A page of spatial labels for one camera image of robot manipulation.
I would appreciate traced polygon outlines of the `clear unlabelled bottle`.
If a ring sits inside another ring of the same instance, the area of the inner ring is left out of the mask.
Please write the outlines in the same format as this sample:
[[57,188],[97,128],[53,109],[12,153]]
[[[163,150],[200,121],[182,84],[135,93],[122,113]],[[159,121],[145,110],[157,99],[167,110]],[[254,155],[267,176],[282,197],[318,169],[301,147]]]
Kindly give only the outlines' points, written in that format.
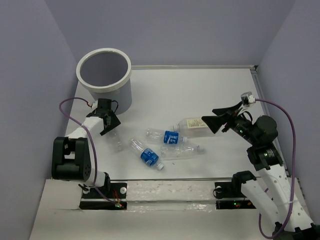
[[110,131],[108,133],[108,142],[110,149],[114,153],[119,153],[125,149],[125,145],[117,131]]

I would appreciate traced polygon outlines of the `blue label bottle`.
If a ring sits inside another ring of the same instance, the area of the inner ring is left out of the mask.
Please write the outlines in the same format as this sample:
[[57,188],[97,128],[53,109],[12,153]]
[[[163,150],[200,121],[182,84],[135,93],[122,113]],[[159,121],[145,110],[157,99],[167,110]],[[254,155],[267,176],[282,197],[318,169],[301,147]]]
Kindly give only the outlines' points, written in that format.
[[166,145],[181,145],[188,142],[186,136],[176,131],[148,128],[145,132],[146,139],[150,142]]
[[129,140],[129,149],[149,168],[161,171],[164,164],[160,157],[142,141],[132,138]]

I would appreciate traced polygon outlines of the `blue label bottle front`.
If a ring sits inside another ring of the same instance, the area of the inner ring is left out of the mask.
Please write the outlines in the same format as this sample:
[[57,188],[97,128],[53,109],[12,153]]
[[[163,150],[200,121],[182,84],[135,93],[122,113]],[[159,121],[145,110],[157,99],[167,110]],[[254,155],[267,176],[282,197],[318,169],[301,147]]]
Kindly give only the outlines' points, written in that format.
[[129,149],[149,168],[161,171],[164,164],[160,157],[142,141],[132,138],[129,140]]

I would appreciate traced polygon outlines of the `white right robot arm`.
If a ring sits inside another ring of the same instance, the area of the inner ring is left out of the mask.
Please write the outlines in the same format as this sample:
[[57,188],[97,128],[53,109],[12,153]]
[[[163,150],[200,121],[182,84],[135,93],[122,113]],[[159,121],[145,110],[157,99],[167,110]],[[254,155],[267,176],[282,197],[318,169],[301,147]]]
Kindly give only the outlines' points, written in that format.
[[235,196],[244,195],[274,226],[268,240],[318,240],[320,227],[305,212],[295,194],[295,178],[288,177],[284,162],[273,144],[278,136],[276,121],[262,115],[255,122],[247,119],[241,102],[232,107],[213,109],[213,116],[201,119],[215,134],[233,130],[251,144],[247,149],[249,161],[254,166],[266,189],[262,189],[257,178],[248,170],[232,176],[230,190]]

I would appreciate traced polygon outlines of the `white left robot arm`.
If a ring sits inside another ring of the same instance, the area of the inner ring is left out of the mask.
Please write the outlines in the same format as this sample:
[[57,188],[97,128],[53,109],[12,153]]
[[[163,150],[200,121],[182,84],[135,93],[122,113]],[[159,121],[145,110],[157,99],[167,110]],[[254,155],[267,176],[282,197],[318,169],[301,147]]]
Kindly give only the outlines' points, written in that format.
[[119,103],[116,100],[99,98],[89,103],[81,100],[92,109],[85,120],[80,122],[63,110],[65,99],[59,104],[60,112],[78,125],[66,136],[58,136],[53,141],[51,177],[55,180],[80,183],[85,189],[93,189],[97,196],[104,198],[110,194],[111,179],[108,173],[98,170],[98,155],[94,135],[102,137],[118,127],[121,122],[116,116]]

